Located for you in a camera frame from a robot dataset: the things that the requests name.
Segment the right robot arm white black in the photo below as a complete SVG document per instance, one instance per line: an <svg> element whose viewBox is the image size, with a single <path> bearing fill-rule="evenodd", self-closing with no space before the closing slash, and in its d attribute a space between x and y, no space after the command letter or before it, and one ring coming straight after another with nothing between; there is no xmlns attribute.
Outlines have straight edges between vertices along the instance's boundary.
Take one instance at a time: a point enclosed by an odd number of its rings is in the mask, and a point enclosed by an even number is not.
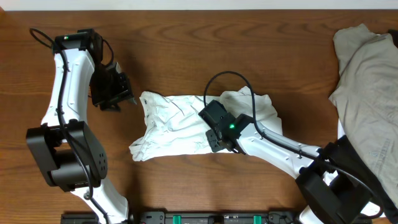
<svg viewBox="0 0 398 224"><path fill-rule="evenodd" d="M258 157L294 178L307 207L296 223L371 223L383 212L368 209L377 199L363 166L339 144L326 149L283 137L241 114L203 112L212 150L227 149Z"/></svg>

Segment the white Puma t-shirt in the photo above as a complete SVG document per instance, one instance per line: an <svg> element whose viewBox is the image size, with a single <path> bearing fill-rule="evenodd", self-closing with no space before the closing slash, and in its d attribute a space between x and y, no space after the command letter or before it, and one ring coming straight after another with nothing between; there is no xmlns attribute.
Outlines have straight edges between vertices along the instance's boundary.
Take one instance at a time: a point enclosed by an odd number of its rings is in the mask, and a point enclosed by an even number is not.
<svg viewBox="0 0 398 224"><path fill-rule="evenodd" d="M203 96L162 96L144 91L139 99L147 128L143 137L129 146L134 161L212 153L205 134L210 128L199 116L204 108ZM224 91L220 96L206 96L207 103L212 100L219 101L235 117L252 116L251 92L247 86L238 91ZM255 95L255 103L257 121L282 135L282 121L269 95Z"/></svg>

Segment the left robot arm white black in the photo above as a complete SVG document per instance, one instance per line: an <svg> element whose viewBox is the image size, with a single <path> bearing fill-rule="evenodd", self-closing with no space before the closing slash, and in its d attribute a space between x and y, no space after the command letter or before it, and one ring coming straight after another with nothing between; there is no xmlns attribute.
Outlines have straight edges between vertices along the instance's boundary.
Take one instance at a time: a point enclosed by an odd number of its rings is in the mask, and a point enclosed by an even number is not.
<svg viewBox="0 0 398 224"><path fill-rule="evenodd" d="M89 212L62 214L62 223L132 223L129 203L107 176L104 147L87 123L87 106L119 111L122 101L134 101L130 80L119 64L103 62L108 41L93 29L49 37L30 29L48 47L56 71L49 107L37 128L27 130L26 142L51 187L82 199Z"/></svg>

